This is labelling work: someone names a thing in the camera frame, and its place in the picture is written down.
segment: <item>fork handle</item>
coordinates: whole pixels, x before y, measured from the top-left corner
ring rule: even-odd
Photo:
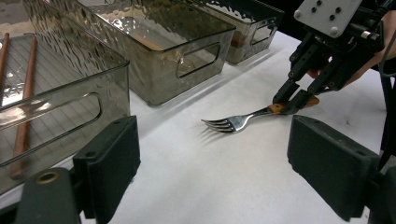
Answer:
[[[279,104],[273,104],[273,105],[268,105],[268,109],[273,113],[273,114],[280,114],[282,110],[285,108],[285,106],[288,104],[287,103],[279,103]],[[307,108],[312,105],[317,105],[319,103],[319,98],[314,96],[312,97],[308,103],[304,106],[304,108]]]

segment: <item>fork tines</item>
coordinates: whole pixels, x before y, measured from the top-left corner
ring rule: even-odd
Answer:
[[[221,133],[235,133],[236,129],[227,119],[218,119],[218,120],[206,120],[201,119],[206,126],[216,132]]]

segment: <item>screw hole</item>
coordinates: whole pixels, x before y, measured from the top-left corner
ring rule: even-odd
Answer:
[[[39,185],[48,184],[54,180],[56,180],[59,176],[57,172],[48,172],[44,173],[43,175],[39,176],[36,180],[36,183]]]
[[[366,156],[366,154],[364,153],[364,152],[361,152],[361,151],[356,151],[359,155],[362,155],[362,156]]]
[[[87,154],[85,154],[86,157],[92,158],[96,155],[96,153],[94,152],[88,152]]]

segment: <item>metal plate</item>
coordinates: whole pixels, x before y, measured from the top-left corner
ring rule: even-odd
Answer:
[[[345,31],[360,4],[361,0],[305,0],[294,12],[294,18],[336,38]]]

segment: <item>gray translucent bin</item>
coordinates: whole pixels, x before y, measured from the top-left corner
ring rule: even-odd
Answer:
[[[227,62],[233,64],[241,63],[268,49],[284,14],[282,10],[255,0],[189,0],[188,2],[236,26],[227,54]]]
[[[110,122],[130,115],[129,61],[46,0],[6,4],[0,11],[0,43],[5,33],[10,39],[0,98],[0,194],[66,162]],[[34,95],[21,99],[33,33]],[[27,150],[15,157],[22,124],[29,127]]]
[[[161,105],[218,74],[235,27],[178,0],[53,5],[130,59],[129,86]]]

